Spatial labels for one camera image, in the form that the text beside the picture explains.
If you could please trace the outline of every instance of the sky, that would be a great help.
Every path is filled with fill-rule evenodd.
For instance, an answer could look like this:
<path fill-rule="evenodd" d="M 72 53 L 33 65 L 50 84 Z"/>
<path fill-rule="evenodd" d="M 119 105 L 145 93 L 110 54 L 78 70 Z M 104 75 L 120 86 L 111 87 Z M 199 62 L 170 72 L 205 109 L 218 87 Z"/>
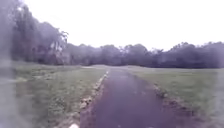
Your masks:
<path fill-rule="evenodd" d="M 33 16 L 69 33 L 75 45 L 224 41 L 222 0 L 24 0 Z"/>

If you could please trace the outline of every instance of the green grass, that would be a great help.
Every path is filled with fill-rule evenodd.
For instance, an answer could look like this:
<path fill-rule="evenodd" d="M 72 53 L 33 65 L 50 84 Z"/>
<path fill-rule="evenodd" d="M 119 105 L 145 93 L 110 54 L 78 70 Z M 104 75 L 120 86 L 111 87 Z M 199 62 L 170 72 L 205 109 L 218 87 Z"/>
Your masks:
<path fill-rule="evenodd" d="M 91 95 L 105 69 L 81 66 L 13 65 L 20 111 L 34 127 L 49 128 L 73 116 L 78 121 L 80 101 Z"/>
<path fill-rule="evenodd" d="M 180 100 L 185 106 L 209 115 L 213 109 L 218 69 L 153 69 L 127 66 L 126 70 L 153 83 L 171 99 Z"/>

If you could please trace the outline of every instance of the foliage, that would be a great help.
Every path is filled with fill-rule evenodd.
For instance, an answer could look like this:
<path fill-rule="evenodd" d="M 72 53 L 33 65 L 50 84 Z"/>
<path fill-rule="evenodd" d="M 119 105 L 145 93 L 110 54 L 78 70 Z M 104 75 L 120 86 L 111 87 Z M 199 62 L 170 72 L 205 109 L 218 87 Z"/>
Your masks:
<path fill-rule="evenodd" d="M 224 67 L 222 42 L 195 46 L 180 43 L 168 51 L 147 50 L 141 44 L 94 48 L 67 43 L 68 33 L 49 23 L 36 20 L 28 7 L 16 4 L 13 17 L 11 56 L 14 60 L 54 65 L 138 65 L 154 68 L 221 68 Z"/>

